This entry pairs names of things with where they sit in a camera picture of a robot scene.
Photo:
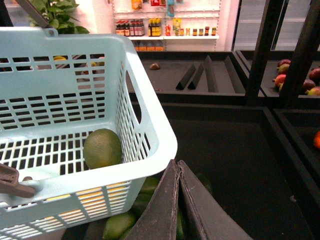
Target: basket handle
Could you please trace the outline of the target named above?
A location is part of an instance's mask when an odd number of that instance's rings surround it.
[[[18,182],[19,172],[17,169],[0,163],[0,193],[15,195],[22,198],[31,198],[36,194],[36,189]]]
[[[43,29],[52,28],[47,19],[32,5],[29,0],[16,0],[16,2],[32,17],[35,22]]]

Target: black produce bin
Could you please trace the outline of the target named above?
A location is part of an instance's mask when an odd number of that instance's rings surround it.
[[[283,132],[320,188],[320,149],[313,145],[320,131],[320,110],[273,109]]]
[[[245,86],[249,72],[240,58],[233,52],[138,52],[150,82],[162,103],[244,105]],[[159,70],[150,70],[150,65],[158,63]],[[204,70],[195,89],[189,89],[200,64]],[[195,71],[185,88],[176,86],[190,67]],[[132,100],[134,90],[128,81]]]
[[[319,239],[320,190],[266,107],[163,103],[176,159],[253,239]]]
[[[251,64],[254,56],[254,51],[236,51],[235,54],[241,59],[242,63],[246,66],[246,69],[250,71]],[[261,91],[265,95],[263,98],[263,105],[270,107],[279,106],[279,90],[275,87],[273,79],[278,75],[277,65],[282,59],[291,60],[293,57],[293,51],[271,51],[269,54],[268,62],[266,64],[264,75],[261,83]],[[320,52],[315,56],[314,62],[311,65],[309,73],[312,68],[318,68],[320,65]],[[294,106],[296,109],[319,109],[320,108],[320,97],[319,96],[308,96],[303,92],[299,95],[298,100]]]

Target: small fruit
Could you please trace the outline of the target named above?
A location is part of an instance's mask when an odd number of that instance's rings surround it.
[[[318,131],[313,139],[313,145],[317,148],[320,149],[320,131]]]
[[[307,90],[311,90],[311,89],[313,89],[315,87],[316,87],[316,84],[315,84],[314,81],[312,81],[310,79],[306,79],[303,82],[302,91],[303,91],[303,93],[306,93]]]
[[[314,81],[315,84],[319,84],[320,83],[320,67],[313,69],[309,73],[309,79]]]
[[[147,209],[151,198],[152,195],[147,193],[139,193],[136,197],[131,209],[138,218],[140,218],[144,211]]]
[[[53,57],[54,61],[65,61],[67,60],[64,56],[55,56]]]
[[[212,184],[211,184],[210,180],[200,172],[196,173],[195,175],[200,180],[202,185],[208,190],[208,192],[211,195],[213,195],[214,191],[213,191],[213,187],[212,187]]]
[[[177,211],[177,216],[176,216],[176,239],[177,240],[184,240],[185,239],[185,234],[184,234],[184,230],[183,230],[183,216],[181,213],[180,208],[178,207],[178,211]]]
[[[120,164],[122,148],[118,135],[106,128],[93,131],[84,142],[83,157],[90,169]]]
[[[279,87],[280,87],[280,84],[283,84],[283,83],[285,82],[286,76],[287,76],[286,74],[280,74],[280,75],[278,75],[278,76],[273,80],[274,85],[275,85],[277,88],[279,88]]]
[[[136,222],[136,215],[131,210],[113,215],[105,223],[102,238],[105,240],[118,240]]]
[[[277,67],[279,68],[281,65],[283,65],[283,64],[291,64],[291,61],[289,60],[289,59],[282,59],[282,60],[280,60],[279,62],[278,62],[278,65],[277,65]]]
[[[277,67],[276,69],[278,71],[278,74],[287,74],[289,67],[290,65],[285,63],[285,64],[282,64],[280,67]]]
[[[160,65],[158,63],[153,63],[150,65],[149,67],[151,70],[159,70],[160,69]]]
[[[279,86],[279,93],[281,92],[283,85],[284,85],[283,83],[280,84],[280,86]]]
[[[126,237],[129,235],[129,233],[130,233],[130,231],[132,230],[133,227],[134,227],[134,226],[129,227],[129,228],[124,232],[124,234],[121,235],[121,237],[119,238],[119,240],[125,240]]]
[[[316,86],[311,88],[310,90],[305,91],[309,96],[320,96],[320,87]]]
[[[154,194],[157,186],[159,184],[159,179],[154,176],[148,176],[145,178],[145,181],[140,189],[140,194]]]

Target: leaf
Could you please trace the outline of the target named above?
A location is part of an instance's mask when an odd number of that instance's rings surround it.
[[[59,34],[74,34],[75,28],[74,27],[67,27],[67,28],[58,29],[58,33]]]
[[[83,27],[83,26],[76,26],[75,29],[76,29],[76,31],[77,31],[78,34],[88,34],[88,33],[90,33],[90,32],[88,31],[88,29],[86,29],[86,28]]]
[[[77,22],[80,22],[78,19],[74,18],[73,16],[69,16],[69,17]]]
[[[70,27],[70,28],[74,28],[75,24],[72,21],[67,21],[66,24]]]
[[[65,9],[64,9],[64,12],[67,13],[67,14],[71,14],[71,13],[73,13],[75,10],[76,10],[75,7],[68,7],[68,8],[65,8]]]
[[[68,14],[58,14],[56,19],[59,20],[59,23],[64,24],[65,22],[69,21],[70,16]]]
[[[58,8],[58,7],[55,7],[54,5],[53,6],[50,6],[48,7],[48,11],[51,12],[51,13],[65,13],[64,10]]]
[[[46,8],[46,0],[31,0],[30,2],[39,12]]]
[[[66,29],[68,27],[69,27],[68,24],[62,23],[62,24],[59,25],[59,27],[57,29]]]
[[[73,7],[74,6],[72,2],[69,2],[69,1],[58,1],[55,5],[57,7]]]
[[[59,21],[57,19],[53,19],[51,21],[49,21],[49,24],[54,28],[54,29],[58,29],[60,27],[59,25]]]

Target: light blue plastic basket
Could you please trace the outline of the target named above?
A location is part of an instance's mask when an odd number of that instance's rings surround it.
[[[0,239],[24,239],[128,211],[145,178],[164,170],[177,153],[176,137],[131,41],[114,34],[1,27],[0,43],[0,163],[18,169],[20,182],[32,177],[21,184],[36,189],[32,198],[0,194]],[[123,163],[86,170],[83,143],[100,128],[120,137]]]

